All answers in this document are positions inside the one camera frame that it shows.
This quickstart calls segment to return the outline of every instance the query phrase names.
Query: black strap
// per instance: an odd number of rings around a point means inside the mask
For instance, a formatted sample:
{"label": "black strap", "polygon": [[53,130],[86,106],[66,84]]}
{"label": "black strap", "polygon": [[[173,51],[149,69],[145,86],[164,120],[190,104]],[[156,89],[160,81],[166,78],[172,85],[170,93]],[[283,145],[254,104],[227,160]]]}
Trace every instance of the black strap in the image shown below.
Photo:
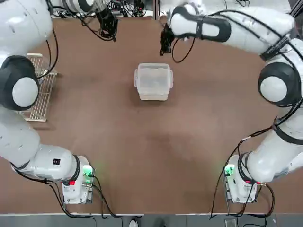
{"label": "black strap", "polygon": [[282,38],[280,38],[274,45],[270,46],[264,53],[260,55],[261,59],[264,61],[267,61],[271,58],[273,58],[276,54],[279,53],[279,51],[289,43],[289,34],[291,31],[289,31],[286,35],[284,35]]}
{"label": "black strap", "polygon": [[79,176],[79,173],[80,173],[80,160],[78,158],[78,156],[76,155],[73,155],[75,157],[75,160],[76,160],[76,163],[77,163],[77,167],[76,167],[76,171],[74,173],[74,175],[67,181],[62,181],[62,183],[66,186],[70,185],[70,181],[76,181],[78,176]]}
{"label": "black strap", "polygon": [[285,132],[283,132],[279,127],[276,127],[276,125],[272,125],[272,129],[276,132],[276,134],[283,139],[285,142],[297,144],[297,145],[303,145],[303,140],[296,139],[294,137],[291,137],[287,135]]}
{"label": "black strap", "polygon": [[51,0],[46,0],[46,4],[47,4],[47,9],[48,9],[50,15],[52,15],[53,14],[53,4],[52,4]]}
{"label": "black strap", "polygon": [[244,171],[243,171],[243,164],[242,164],[242,159],[243,159],[243,156],[247,154],[247,153],[243,153],[243,154],[240,154],[239,156],[239,159],[238,159],[238,172],[239,172],[239,175],[240,177],[242,178],[242,180],[244,180],[246,183],[250,184],[250,185],[253,185],[256,183],[256,181],[254,179],[251,179],[249,178],[248,176],[245,175]]}
{"label": "black strap", "polygon": [[203,19],[205,18],[206,15],[202,15],[202,17],[197,18],[197,30],[196,30],[196,37],[203,39],[203,34],[202,34],[202,25],[203,25]]}

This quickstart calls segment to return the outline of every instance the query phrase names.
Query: green indicator light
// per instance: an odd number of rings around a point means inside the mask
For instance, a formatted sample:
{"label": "green indicator light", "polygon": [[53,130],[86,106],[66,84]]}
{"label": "green indicator light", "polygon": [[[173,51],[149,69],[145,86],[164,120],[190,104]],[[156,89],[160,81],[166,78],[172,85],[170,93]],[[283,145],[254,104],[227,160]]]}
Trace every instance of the green indicator light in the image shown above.
{"label": "green indicator light", "polygon": [[91,175],[93,172],[93,168],[89,165],[83,166],[83,174],[84,175]]}
{"label": "green indicator light", "polygon": [[226,167],[224,168],[225,175],[226,175],[226,176],[231,176],[231,175],[233,175],[233,170],[234,170],[234,168],[235,168],[235,165],[232,165],[232,164],[226,165]]}

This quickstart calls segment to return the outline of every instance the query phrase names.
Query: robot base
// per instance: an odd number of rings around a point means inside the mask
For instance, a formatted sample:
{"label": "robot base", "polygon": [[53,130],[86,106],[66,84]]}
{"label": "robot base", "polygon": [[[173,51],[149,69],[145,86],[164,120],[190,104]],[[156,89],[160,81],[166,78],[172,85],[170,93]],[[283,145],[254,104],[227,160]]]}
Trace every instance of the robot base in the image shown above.
{"label": "robot base", "polygon": [[83,156],[78,156],[80,161],[80,173],[76,181],[70,185],[62,184],[62,191],[65,204],[85,204],[92,203],[94,169],[88,160]]}
{"label": "robot base", "polygon": [[242,180],[238,171],[238,159],[238,155],[232,156],[224,169],[226,199],[233,203],[246,203],[246,201],[247,203],[251,203],[255,201],[257,184],[250,185]]}

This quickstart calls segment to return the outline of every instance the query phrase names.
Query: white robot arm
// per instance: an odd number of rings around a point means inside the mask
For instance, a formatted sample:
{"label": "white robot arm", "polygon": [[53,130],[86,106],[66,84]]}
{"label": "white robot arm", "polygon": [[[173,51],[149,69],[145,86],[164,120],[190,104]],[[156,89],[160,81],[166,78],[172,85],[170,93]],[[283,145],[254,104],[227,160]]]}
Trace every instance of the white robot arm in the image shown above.
{"label": "white robot arm", "polygon": [[[83,156],[41,144],[37,132],[15,111],[26,110],[37,100],[39,83],[35,68],[24,55],[51,34],[53,10],[85,13],[92,10],[94,3],[94,0],[0,0],[0,156],[18,173],[62,181],[65,203],[91,201],[93,168]],[[94,12],[98,16],[106,7],[101,0],[97,3]]]}
{"label": "white robot arm", "polygon": [[303,166],[303,41],[293,37],[294,26],[293,17],[271,9],[208,14],[204,5],[198,9],[187,3],[169,12],[162,31],[160,55],[170,52],[175,37],[211,40],[260,55],[266,61],[258,80],[260,94],[284,114],[290,111],[286,121],[274,122],[256,150],[229,160],[226,179],[233,202],[247,202],[251,188],[249,202],[254,201],[256,182],[271,182]]}

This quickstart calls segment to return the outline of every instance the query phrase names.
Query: floor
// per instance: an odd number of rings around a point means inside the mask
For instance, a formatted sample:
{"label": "floor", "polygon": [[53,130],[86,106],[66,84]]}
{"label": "floor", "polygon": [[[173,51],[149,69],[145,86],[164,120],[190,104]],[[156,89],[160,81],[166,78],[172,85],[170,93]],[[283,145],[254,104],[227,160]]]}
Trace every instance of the floor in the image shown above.
{"label": "floor", "polygon": [[[128,227],[132,216],[109,218],[103,220],[97,217],[97,227]],[[224,227],[225,220],[232,219],[220,215],[209,221],[208,215],[200,216],[176,216],[176,215],[144,215],[138,219],[140,227],[160,227],[163,223],[166,227]],[[71,219],[65,215],[35,215],[35,216],[8,216],[0,217],[1,227],[94,227],[95,223],[90,219]],[[239,227],[252,223],[263,225],[263,218],[253,218],[244,215],[239,218]],[[303,215],[274,214],[267,218],[267,227],[298,227],[302,226]]]}

